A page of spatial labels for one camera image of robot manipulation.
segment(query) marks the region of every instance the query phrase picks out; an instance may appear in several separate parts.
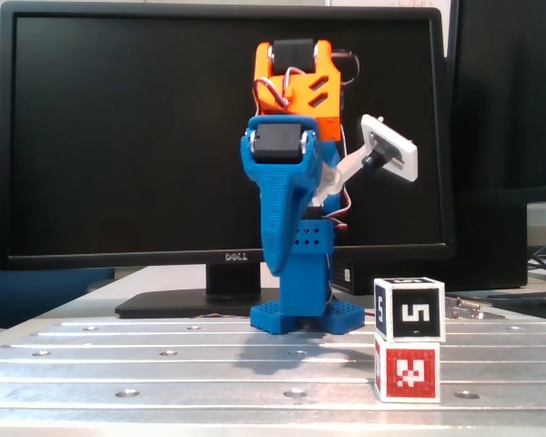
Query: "blue bracket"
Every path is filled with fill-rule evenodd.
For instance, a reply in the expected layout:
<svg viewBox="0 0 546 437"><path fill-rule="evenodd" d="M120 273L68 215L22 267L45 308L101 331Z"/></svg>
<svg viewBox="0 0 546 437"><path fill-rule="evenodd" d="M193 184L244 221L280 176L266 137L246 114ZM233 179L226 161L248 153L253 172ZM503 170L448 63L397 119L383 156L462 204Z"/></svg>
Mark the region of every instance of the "blue bracket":
<svg viewBox="0 0 546 437"><path fill-rule="evenodd" d="M334 227L329 219L301 220L288 264L280 277L280 301L253 307L251 325L271 334L296 330L302 319L316 320L331 334L364 326L364 309L331 300Z"/></svg>
<svg viewBox="0 0 546 437"><path fill-rule="evenodd" d="M260 124L296 123L308 134L306 151L298 164L262 164L253 159L250 137ZM318 122L302 116L260 116L248 121L241 138L241 158L247 176L261 190L261 242L265 261L274 276L288 262L291 234L306 212L321 179L323 148Z"/></svg>

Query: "cube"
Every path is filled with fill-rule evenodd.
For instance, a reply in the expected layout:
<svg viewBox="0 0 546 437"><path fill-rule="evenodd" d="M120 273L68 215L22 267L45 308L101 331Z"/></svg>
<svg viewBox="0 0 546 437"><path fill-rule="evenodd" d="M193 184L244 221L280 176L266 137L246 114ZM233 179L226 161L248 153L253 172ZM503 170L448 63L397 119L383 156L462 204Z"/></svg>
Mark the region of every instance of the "cube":
<svg viewBox="0 0 546 437"><path fill-rule="evenodd" d="M440 345L374 338L374 390L383 402L440 402Z"/></svg>
<svg viewBox="0 0 546 437"><path fill-rule="evenodd" d="M445 341L445 284L429 278L374 280L376 332L386 341Z"/></svg>

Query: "blue foot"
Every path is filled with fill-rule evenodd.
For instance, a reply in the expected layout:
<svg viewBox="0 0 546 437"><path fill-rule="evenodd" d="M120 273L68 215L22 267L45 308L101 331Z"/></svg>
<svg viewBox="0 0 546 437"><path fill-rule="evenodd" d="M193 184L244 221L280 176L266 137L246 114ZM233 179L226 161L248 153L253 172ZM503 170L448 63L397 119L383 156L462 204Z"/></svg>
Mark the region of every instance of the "blue foot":
<svg viewBox="0 0 546 437"><path fill-rule="evenodd" d="M330 334L347 334L364 326L364 309L358 305L333 300L323 316L319 327Z"/></svg>
<svg viewBox="0 0 546 437"><path fill-rule="evenodd" d="M287 316L279 302L269 302L251 308L251 326L269 334L287 334L298 328L298 318Z"/></svg>
<svg viewBox="0 0 546 437"><path fill-rule="evenodd" d="M283 314L279 302L269 302L251 308L251 326L270 334L287 334L298 329L300 319L317 319L319 328L330 334L347 334L364 326L364 309L351 303L329 303L323 316L297 317Z"/></svg>

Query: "monitor stand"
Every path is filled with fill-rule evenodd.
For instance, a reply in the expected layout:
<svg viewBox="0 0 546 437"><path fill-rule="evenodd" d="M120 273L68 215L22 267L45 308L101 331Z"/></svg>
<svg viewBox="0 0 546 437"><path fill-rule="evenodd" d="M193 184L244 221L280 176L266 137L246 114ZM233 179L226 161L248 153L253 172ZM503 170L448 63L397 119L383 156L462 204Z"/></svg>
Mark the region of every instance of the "monitor stand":
<svg viewBox="0 0 546 437"><path fill-rule="evenodd" d="M279 300L279 289L261 288L259 264L208 264L205 290L150 291L116 307L120 319L248 316L251 307Z"/></svg>

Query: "desk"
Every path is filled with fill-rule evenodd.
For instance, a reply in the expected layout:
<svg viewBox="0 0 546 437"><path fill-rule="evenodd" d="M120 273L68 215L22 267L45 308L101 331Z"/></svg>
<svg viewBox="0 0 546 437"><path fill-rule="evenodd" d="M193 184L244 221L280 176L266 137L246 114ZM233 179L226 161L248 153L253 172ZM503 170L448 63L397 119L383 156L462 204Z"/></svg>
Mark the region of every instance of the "desk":
<svg viewBox="0 0 546 437"><path fill-rule="evenodd" d="M270 336L246 319L112 317L140 292L203 286L202 266L147 268L1 333L0 436L546 436L546 320L448 321L442 403L382 404L372 318Z"/></svg>

